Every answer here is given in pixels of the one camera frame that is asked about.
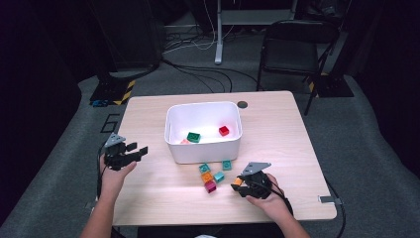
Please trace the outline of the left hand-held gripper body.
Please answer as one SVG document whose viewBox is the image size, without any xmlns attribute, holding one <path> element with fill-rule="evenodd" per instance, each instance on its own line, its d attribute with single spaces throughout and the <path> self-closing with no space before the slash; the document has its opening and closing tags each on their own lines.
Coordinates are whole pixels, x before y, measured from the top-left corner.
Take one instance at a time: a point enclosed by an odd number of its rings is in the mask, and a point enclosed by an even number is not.
<svg viewBox="0 0 420 238">
<path fill-rule="evenodd" d="M 105 165 L 114 171 L 119 171 L 136 159 L 135 153 L 130 154 L 126 151 L 125 138 L 115 133 L 110 135 L 104 148 Z"/>
</svg>

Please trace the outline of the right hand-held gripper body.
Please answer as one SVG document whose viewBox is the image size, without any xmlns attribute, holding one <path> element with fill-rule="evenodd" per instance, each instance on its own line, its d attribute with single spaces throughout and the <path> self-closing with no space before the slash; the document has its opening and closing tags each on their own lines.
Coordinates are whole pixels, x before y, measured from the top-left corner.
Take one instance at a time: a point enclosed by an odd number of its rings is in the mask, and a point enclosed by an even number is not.
<svg viewBox="0 0 420 238">
<path fill-rule="evenodd" d="M 249 162 L 241 173 L 246 178 L 245 187 L 247 194 L 265 199 L 271 194 L 271 181 L 263 172 L 264 169 L 271 166 L 271 163 Z"/>
</svg>

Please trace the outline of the white plastic bin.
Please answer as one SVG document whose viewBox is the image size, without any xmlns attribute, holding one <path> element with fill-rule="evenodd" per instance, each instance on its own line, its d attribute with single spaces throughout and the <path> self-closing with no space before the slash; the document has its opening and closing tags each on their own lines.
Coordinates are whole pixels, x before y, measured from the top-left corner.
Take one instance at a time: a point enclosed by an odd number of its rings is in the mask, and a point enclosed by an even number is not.
<svg viewBox="0 0 420 238">
<path fill-rule="evenodd" d="M 227 136 L 219 134 L 222 126 L 230 130 Z M 181 145 L 189 132 L 200 134 L 200 141 Z M 164 139 L 178 164 L 235 160 L 242 135 L 239 108 L 230 101 L 178 104 L 166 113 Z"/>
</svg>

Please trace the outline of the person's right hand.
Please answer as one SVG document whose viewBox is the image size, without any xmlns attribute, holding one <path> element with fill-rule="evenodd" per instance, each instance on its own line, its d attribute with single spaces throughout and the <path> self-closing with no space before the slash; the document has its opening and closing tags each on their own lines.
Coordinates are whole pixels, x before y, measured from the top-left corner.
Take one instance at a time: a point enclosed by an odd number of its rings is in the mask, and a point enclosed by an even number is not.
<svg viewBox="0 0 420 238">
<path fill-rule="evenodd" d="M 255 198 L 250 195 L 246 196 L 246 200 L 252 205 L 260 208 L 272 221 L 278 223 L 286 219 L 292 218 L 285 201 L 281 198 L 283 190 L 278 186 L 277 180 L 271 174 L 267 174 L 271 181 L 273 192 L 265 199 Z"/>
</svg>

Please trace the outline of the person's left hand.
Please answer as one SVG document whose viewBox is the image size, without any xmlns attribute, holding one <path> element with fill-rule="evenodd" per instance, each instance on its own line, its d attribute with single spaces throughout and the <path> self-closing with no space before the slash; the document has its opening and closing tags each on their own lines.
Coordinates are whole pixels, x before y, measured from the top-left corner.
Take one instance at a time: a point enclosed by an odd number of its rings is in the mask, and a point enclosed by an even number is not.
<svg viewBox="0 0 420 238">
<path fill-rule="evenodd" d="M 104 162 L 104 158 L 100 158 L 100 177 L 101 193 L 99 199 L 101 201 L 115 201 L 123 187 L 125 177 L 135 169 L 136 162 L 131 162 L 119 171 L 109 169 Z"/>
</svg>

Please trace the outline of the black yellow striped stand base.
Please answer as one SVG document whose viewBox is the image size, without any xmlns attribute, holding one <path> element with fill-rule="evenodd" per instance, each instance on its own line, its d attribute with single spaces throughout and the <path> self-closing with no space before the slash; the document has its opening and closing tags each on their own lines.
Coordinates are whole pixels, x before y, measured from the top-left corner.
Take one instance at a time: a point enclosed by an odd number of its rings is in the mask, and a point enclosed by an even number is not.
<svg viewBox="0 0 420 238">
<path fill-rule="evenodd" d="M 121 78 L 100 81 L 90 97 L 90 104 L 94 100 L 108 100 L 108 106 L 123 105 L 129 100 L 135 83 L 134 79 Z"/>
</svg>

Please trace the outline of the black folding chair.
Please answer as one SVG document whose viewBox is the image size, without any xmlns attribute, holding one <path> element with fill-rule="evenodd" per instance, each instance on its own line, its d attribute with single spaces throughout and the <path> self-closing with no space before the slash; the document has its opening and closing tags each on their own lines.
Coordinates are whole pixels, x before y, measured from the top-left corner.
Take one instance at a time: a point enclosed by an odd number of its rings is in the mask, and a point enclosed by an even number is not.
<svg viewBox="0 0 420 238">
<path fill-rule="evenodd" d="M 327 55 L 339 37 L 339 29 L 325 21 L 281 20 L 271 24 L 262 41 L 256 91 L 262 87 L 263 71 L 310 78 L 313 88 L 304 111 L 307 115 Z"/>
</svg>

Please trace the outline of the white desk frame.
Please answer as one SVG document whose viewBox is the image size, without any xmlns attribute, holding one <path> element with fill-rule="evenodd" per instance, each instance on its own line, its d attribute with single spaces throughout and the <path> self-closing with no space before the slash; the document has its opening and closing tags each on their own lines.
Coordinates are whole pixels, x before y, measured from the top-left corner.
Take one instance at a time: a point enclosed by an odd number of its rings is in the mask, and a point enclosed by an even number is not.
<svg viewBox="0 0 420 238">
<path fill-rule="evenodd" d="M 298 0 L 291 0 L 289 9 L 274 10 L 223 10 L 222 0 L 217 0 L 217 45 L 214 62 L 222 63 L 224 25 L 251 26 L 270 25 L 279 20 L 293 19 Z"/>
</svg>

